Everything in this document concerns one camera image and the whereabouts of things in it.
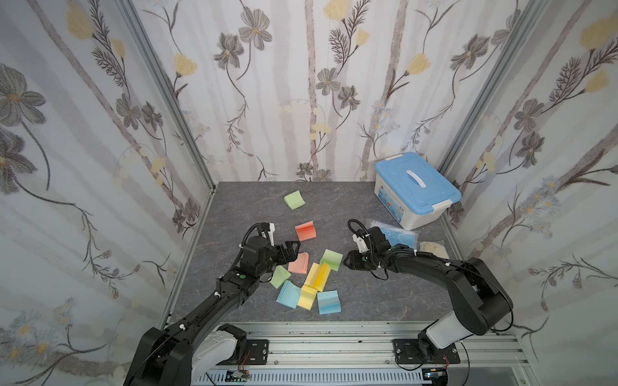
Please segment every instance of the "sticky note pad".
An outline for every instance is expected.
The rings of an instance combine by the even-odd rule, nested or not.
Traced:
[[[312,287],[317,289],[319,292],[324,291],[324,286],[326,285],[326,281],[330,273],[331,266],[328,264],[320,264],[320,271],[318,271],[318,276],[315,278]]]
[[[315,279],[318,277],[318,273],[320,272],[320,265],[317,262],[314,262],[311,265],[311,269],[309,270],[309,274],[305,279],[305,285],[312,286]]]
[[[270,280],[270,284],[272,284],[275,288],[281,287],[283,282],[290,278],[292,274],[287,271],[287,269],[282,266],[277,266],[274,269],[273,278]]]
[[[337,290],[318,293],[318,307],[320,315],[340,313],[341,304]]]
[[[296,234],[298,235],[299,241],[309,240],[310,238],[316,237],[315,227],[313,226],[313,221],[306,222],[304,224],[297,225]]]
[[[339,266],[341,265],[341,259],[343,258],[343,254],[331,250],[325,250],[322,258],[320,259],[320,264],[326,263],[331,266],[331,269],[333,269],[334,271],[338,271]]]
[[[318,291],[315,288],[304,285],[300,289],[300,299],[298,299],[298,306],[305,309],[311,309],[311,307],[313,307],[313,301],[315,300],[315,296],[317,293]]]
[[[294,272],[295,274],[306,274],[308,265],[309,254],[307,252],[303,252],[298,254],[296,261],[292,261],[287,265],[287,270],[289,272]]]
[[[296,308],[299,299],[300,288],[296,287],[290,280],[286,280],[277,297],[277,303],[288,306],[289,308]]]
[[[283,197],[283,200],[290,207],[291,210],[300,208],[306,202],[300,195],[300,190],[295,191],[294,193],[290,193],[289,195]]]

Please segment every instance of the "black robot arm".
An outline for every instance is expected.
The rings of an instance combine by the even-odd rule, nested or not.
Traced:
[[[163,331],[153,327],[143,335],[127,372],[125,386],[191,384],[193,354],[204,338],[227,314],[255,292],[262,275],[273,272],[277,265],[296,260],[300,242],[286,241],[284,245],[272,245],[272,228],[269,223],[252,226],[243,237],[234,263],[218,278],[212,295]],[[259,236],[249,238],[255,229]],[[222,329],[242,342],[239,335],[243,331],[233,326]]]

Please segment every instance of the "red sticky note pad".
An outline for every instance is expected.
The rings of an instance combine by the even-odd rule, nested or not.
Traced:
[[[296,234],[298,235],[299,241],[309,240],[310,238],[316,237],[315,227],[313,226],[313,221],[309,221],[304,224],[297,225]]]
[[[299,253],[296,261],[292,261],[287,266],[288,272],[295,274],[306,274],[309,265],[309,254],[307,252]]]

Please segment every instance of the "white box handle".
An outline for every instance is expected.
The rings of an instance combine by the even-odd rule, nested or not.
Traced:
[[[410,177],[414,178],[416,180],[416,182],[418,182],[419,185],[421,185],[422,188],[426,188],[427,185],[425,185],[425,182],[423,182],[423,180],[421,179],[421,177],[417,176],[417,174],[411,170],[408,170],[407,173],[409,174]]]

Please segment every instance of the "floral wallpaper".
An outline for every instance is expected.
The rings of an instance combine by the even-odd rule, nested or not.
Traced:
[[[618,7],[551,1],[447,172],[455,233],[544,385],[616,383],[616,106]]]
[[[208,197],[113,2],[0,4],[0,372],[122,384]]]
[[[526,1],[134,0],[219,181],[438,166]]]

